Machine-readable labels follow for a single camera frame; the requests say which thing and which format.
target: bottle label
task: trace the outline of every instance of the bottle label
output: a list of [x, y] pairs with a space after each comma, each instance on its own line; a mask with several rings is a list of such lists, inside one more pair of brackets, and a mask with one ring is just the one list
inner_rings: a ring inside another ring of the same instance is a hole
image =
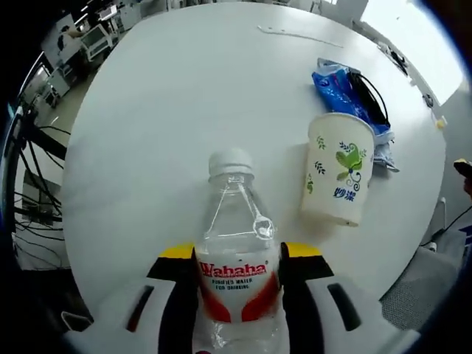
[[252, 254], [198, 254], [200, 289], [207, 316], [246, 322], [270, 316], [280, 291], [274, 250]]

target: cup rim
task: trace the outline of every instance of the cup rim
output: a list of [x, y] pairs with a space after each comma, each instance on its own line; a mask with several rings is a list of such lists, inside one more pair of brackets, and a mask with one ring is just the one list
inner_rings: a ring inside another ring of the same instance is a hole
[[369, 130], [369, 132], [372, 134], [372, 138], [375, 139], [375, 134], [374, 134], [374, 130], [370, 127], [370, 125], [368, 125], [367, 123], [365, 123], [365, 121], [363, 121], [361, 118], [359, 117], [356, 117], [356, 116], [353, 116], [352, 114], [348, 114], [348, 113], [341, 113], [341, 112], [329, 112], [329, 113], [325, 113], [325, 114], [322, 114], [321, 116], [317, 116], [316, 118], [314, 118], [311, 122], [310, 122], [310, 126], [308, 127], [308, 138], [311, 139], [312, 137], [310, 136], [310, 133], [311, 133], [311, 125], [318, 119], [321, 119], [321, 118], [327, 118], [327, 117], [330, 117], [330, 116], [342, 116], [342, 117], [346, 117], [346, 118], [351, 118], [351, 119], [355, 119], [356, 121], [362, 123], [364, 125], [365, 128], [367, 128]]

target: person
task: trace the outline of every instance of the person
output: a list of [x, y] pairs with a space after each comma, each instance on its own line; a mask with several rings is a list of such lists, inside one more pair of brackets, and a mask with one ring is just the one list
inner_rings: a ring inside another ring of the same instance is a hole
[[60, 35], [58, 38], [58, 48], [62, 52], [64, 47], [70, 41], [70, 38], [75, 39], [82, 37], [83, 33], [75, 29], [71, 29], [69, 26], [64, 26], [60, 30]]
[[[84, 33], [81, 31], [71, 29], [69, 26], [62, 27], [58, 38], [59, 50], [62, 52], [65, 46], [70, 44], [72, 41], [78, 41], [76, 38], [80, 38], [83, 35]], [[86, 65], [86, 58], [81, 50], [77, 51], [73, 56], [71, 56], [67, 60], [67, 63], [71, 66], [79, 81], [84, 81], [88, 77], [89, 69]]]

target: bottle neck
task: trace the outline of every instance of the bottle neck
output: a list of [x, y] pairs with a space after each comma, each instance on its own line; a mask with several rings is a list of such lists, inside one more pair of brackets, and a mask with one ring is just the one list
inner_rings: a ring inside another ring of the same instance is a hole
[[209, 182], [213, 190], [216, 191], [238, 191], [240, 185], [251, 187], [254, 176], [248, 173], [224, 173], [215, 177], [210, 177]]

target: wahaha text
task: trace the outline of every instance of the wahaha text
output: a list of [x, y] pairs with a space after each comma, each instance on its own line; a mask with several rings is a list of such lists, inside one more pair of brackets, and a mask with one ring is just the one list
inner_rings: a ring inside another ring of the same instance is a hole
[[214, 264], [200, 262], [201, 272], [205, 277], [215, 278], [234, 278], [234, 277], [250, 277], [253, 275], [261, 275], [267, 273], [266, 266], [263, 264], [249, 265], [245, 264], [244, 267], [229, 267], [224, 265], [223, 267], [215, 267]]

